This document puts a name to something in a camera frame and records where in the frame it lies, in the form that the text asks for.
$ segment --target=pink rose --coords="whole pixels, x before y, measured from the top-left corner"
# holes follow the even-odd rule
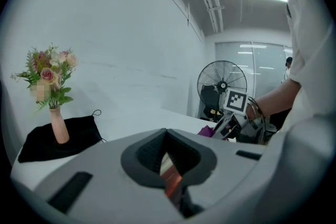
[[[44,68],[41,71],[41,80],[47,84],[54,84],[58,82],[58,76],[50,68]]]

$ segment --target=black strap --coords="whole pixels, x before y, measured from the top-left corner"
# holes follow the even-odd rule
[[[95,116],[100,116],[100,115],[101,115],[101,110],[100,110],[100,109],[96,109],[96,110],[91,114],[91,116],[93,116],[93,115],[95,115]]]

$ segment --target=black fan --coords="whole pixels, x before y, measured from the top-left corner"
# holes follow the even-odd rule
[[[246,92],[247,82],[243,71],[229,61],[208,64],[199,74],[197,90],[206,109],[224,112],[228,88]]]

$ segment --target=table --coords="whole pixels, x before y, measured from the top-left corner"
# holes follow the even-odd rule
[[[129,135],[167,128],[197,134],[204,126],[214,127],[216,123],[199,120],[164,109],[143,111],[143,113],[124,115],[120,118],[94,118],[99,133],[107,141],[113,141]],[[67,163],[76,155],[45,162],[19,163],[16,157],[11,178],[24,184],[30,190],[35,188],[50,173]]]

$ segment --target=white wall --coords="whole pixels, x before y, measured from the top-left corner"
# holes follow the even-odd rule
[[[215,44],[219,42],[252,41],[269,42],[291,47],[290,31],[281,31],[268,28],[235,27],[226,28],[223,33],[207,36],[205,45],[207,58],[215,59]]]
[[[31,47],[45,50],[51,42],[80,59],[67,83],[74,101],[62,107],[64,118],[158,107],[196,116],[205,46],[183,8],[179,0],[10,0],[0,21],[2,131],[10,161],[34,127],[50,122],[47,110],[33,113],[26,82],[10,75],[25,69]]]

